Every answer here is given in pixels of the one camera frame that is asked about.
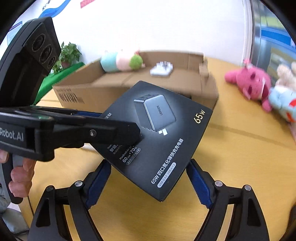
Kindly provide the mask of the person left hand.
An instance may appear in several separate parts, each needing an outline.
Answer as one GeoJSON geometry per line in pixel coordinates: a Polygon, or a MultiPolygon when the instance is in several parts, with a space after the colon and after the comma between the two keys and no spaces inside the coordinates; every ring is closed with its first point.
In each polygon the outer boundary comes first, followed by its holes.
{"type": "Polygon", "coordinates": [[[34,176],[34,168],[36,160],[20,157],[21,165],[16,166],[11,171],[11,182],[9,189],[14,197],[28,197],[32,187],[32,179],[34,176]]]}

